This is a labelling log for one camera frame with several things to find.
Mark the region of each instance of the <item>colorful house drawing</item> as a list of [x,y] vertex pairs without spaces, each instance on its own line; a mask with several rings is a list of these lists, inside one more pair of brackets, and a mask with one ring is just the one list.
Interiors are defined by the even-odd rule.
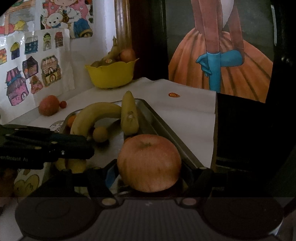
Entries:
[[11,48],[11,60],[14,60],[20,56],[20,44],[18,42],[15,42]]
[[0,50],[0,65],[7,62],[7,55],[6,55],[6,49]]
[[52,48],[52,37],[49,33],[44,34],[43,36],[43,51],[49,50]]
[[28,96],[26,79],[21,76],[18,67],[7,72],[5,83],[7,84],[6,95],[12,106],[18,105]]
[[45,87],[61,79],[61,68],[56,56],[50,56],[42,60],[42,80]]
[[36,75],[34,75],[32,77],[30,84],[31,84],[31,93],[32,94],[37,93],[39,90],[41,90],[43,88],[41,81],[38,79],[38,77]]
[[56,48],[64,46],[64,37],[62,32],[57,32],[55,36]]
[[37,61],[31,56],[22,63],[22,70],[26,79],[32,77],[38,73]]
[[25,54],[32,54],[38,51],[38,36],[28,37],[25,43]]

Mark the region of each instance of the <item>screw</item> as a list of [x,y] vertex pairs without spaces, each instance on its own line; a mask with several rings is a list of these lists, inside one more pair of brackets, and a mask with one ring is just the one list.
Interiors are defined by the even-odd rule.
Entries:
[[182,203],[186,206],[193,206],[197,203],[197,201],[194,198],[184,198]]
[[116,204],[116,200],[114,198],[104,198],[102,204],[105,206],[113,206]]

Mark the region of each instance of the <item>round pad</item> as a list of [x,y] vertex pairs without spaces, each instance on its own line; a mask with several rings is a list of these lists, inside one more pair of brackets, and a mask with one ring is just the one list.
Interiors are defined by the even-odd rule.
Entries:
[[73,237],[95,221],[96,208],[87,197],[29,197],[15,218],[22,233],[39,240]]
[[272,198],[209,198],[203,214],[217,232],[241,239],[267,236],[284,218],[283,209]]

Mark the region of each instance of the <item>cartoon girl drawing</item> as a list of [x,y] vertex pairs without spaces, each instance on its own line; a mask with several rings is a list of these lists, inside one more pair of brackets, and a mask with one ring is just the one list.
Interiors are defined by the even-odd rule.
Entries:
[[62,14],[62,22],[67,23],[71,38],[91,37],[93,31],[86,16],[89,10],[83,0],[50,0],[46,3],[48,14],[58,12]]
[[[265,102],[272,61],[243,40],[235,0],[191,0],[195,28],[169,64],[169,80]],[[222,31],[228,24],[229,32]]]

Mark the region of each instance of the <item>poster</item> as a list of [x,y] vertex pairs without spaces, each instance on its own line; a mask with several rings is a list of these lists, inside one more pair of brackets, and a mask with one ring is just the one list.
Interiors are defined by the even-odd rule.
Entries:
[[67,29],[0,38],[0,124],[39,106],[48,95],[74,89]]
[[269,0],[167,0],[169,80],[265,102],[273,66]]
[[41,29],[66,28],[71,38],[93,35],[92,0],[43,0]]
[[0,36],[34,31],[36,0],[18,0],[0,16]]

